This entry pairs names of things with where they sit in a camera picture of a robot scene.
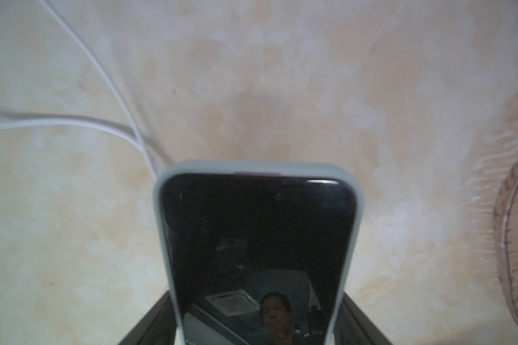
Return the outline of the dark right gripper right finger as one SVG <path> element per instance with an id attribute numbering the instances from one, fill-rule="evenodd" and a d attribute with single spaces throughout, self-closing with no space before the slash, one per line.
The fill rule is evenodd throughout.
<path id="1" fill-rule="evenodd" d="M 343 295 L 333 337 L 335 345 L 392 345 L 347 293 Z"/>

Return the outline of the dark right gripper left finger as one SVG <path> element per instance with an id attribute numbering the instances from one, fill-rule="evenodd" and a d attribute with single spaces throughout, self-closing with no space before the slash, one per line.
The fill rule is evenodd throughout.
<path id="1" fill-rule="evenodd" d="M 173 345 L 176 329 L 174 308 L 166 291 L 119 345 Z"/>

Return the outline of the phone with pale green case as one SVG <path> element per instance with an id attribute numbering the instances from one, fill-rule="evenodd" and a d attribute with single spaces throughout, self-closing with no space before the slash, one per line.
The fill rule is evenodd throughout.
<path id="1" fill-rule="evenodd" d="M 333 165 L 190 160 L 153 201 L 180 344 L 333 344 L 364 202 Z"/>

